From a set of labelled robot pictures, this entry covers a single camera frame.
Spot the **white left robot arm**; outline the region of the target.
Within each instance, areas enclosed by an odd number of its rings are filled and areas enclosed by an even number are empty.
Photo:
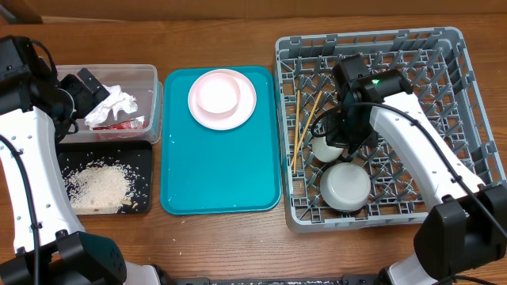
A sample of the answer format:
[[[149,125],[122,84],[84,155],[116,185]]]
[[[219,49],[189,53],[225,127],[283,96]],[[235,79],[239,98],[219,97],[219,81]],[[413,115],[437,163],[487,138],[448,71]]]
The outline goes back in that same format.
[[[1,163],[14,217],[5,284],[169,284],[159,266],[124,259],[115,241],[88,234],[71,207],[57,144],[107,96],[88,71],[58,79],[41,42],[1,40]]]

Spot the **white napkin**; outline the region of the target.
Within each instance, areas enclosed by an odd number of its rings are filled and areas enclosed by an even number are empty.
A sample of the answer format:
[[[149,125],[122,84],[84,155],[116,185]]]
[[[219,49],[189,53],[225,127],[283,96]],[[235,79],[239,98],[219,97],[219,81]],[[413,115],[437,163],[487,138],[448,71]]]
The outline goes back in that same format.
[[[138,110],[136,99],[125,93],[120,85],[103,85],[103,87],[109,92],[109,95],[85,117],[85,125],[90,128],[104,123],[110,111],[112,111],[113,119],[118,120],[119,111],[131,114]]]

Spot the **rice grains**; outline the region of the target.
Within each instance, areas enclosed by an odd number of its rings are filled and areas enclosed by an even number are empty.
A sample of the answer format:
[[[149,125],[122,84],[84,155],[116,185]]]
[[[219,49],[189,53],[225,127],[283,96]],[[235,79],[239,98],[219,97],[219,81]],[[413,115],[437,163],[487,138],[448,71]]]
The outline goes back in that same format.
[[[77,215],[116,214],[131,205],[138,175],[129,165],[91,162],[63,177],[71,206]]]

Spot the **pink bowl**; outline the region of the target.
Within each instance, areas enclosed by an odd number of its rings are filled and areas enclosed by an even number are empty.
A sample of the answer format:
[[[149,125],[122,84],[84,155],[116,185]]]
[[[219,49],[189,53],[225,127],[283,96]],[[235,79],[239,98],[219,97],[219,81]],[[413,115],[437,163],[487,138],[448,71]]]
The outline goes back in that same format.
[[[196,82],[197,104],[212,115],[225,115],[232,112],[239,98],[239,85],[229,74],[206,73]]]

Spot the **cream cup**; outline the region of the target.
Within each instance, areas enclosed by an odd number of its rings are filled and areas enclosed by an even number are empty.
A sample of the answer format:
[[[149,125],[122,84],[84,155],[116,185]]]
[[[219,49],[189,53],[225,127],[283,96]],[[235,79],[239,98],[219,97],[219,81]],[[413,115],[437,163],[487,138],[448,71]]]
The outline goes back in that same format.
[[[311,140],[311,145],[314,156],[325,163],[338,159],[344,150],[343,148],[328,146],[325,137],[314,137]]]

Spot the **pink plate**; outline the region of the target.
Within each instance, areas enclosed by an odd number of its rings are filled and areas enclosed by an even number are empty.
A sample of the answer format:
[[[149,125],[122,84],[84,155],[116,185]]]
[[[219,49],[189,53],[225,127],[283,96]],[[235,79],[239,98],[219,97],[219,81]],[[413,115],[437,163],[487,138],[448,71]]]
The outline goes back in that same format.
[[[245,123],[254,113],[257,104],[257,93],[253,83],[242,73],[232,69],[214,69],[207,73],[223,72],[229,74],[238,83],[240,98],[237,106],[232,112],[225,115],[212,115],[205,112],[196,101],[196,82],[204,75],[201,75],[192,85],[188,95],[188,107],[193,118],[204,127],[217,131],[226,131],[239,127]]]

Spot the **grey bowl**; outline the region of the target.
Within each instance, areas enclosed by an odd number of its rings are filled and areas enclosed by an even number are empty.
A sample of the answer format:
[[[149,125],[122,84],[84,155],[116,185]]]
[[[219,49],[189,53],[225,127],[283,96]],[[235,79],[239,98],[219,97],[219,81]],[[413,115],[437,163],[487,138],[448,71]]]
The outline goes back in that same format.
[[[320,178],[322,198],[338,211],[360,210],[368,202],[371,188],[367,172],[350,162],[329,167]]]

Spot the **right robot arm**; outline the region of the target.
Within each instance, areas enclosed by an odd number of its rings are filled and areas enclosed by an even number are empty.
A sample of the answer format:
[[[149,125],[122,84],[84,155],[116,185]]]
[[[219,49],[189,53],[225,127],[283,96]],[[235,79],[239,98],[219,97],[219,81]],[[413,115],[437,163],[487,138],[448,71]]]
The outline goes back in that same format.
[[[469,170],[422,111],[396,69],[371,74],[360,55],[331,74],[339,105],[324,123],[328,146],[353,153],[383,138],[416,182],[428,214],[414,253],[384,268],[380,284],[450,284],[460,273],[506,254],[506,189]]]

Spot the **wooden chopstick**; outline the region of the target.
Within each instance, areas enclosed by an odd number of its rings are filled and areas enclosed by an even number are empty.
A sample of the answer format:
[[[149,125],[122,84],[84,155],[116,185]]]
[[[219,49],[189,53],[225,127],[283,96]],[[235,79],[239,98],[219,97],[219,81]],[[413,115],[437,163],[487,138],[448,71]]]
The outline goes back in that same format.
[[[294,141],[294,154],[292,158],[292,173],[296,175],[297,154],[299,152],[299,114],[300,114],[300,90],[296,94],[296,114],[295,114],[295,141]]]
[[[309,115],[308,121],[306,122],[306,125],[305,125],[305,127],[303,129],[303,133],[299,137],[299,141],[298,141],[298,143],[296,145],[295,153],[293,154],[293,158],[292,158],[291,164],[290,164],[290,166],[292,167],[293,173],[296,172],[295,168],[296,168],[296,163],[297,163],[297,154],[299,153],[300,148],[301,148],[301,146],[302,146],[302,144],[304,142],[307,130],[308,130],[309,126],[310,126],[311,120],[312,120],[312,118],[313,118],[313,116],[315,114],[315,111],[316,111],[317,107],[318,107],[318,103],[320,101],[321,96],[322,96],[322,91],[319,91],[318,95],[317,95],[317,97],[316,97],[316,99],[314,101],[314,105],[313,105],[313,107],[311,109],[311,113]]]

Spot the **red snack wrapper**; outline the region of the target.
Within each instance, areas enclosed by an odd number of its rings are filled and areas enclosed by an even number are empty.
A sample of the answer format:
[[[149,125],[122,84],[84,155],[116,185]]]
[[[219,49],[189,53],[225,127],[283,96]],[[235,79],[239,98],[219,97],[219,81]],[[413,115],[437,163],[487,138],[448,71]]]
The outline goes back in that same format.
[[[125,120],[120,123],[114,123],[107,126],[93,127],[93,130],[131,130],[131,129],[143,129],[147,125],[144,116],[138,116],[129,120]]]

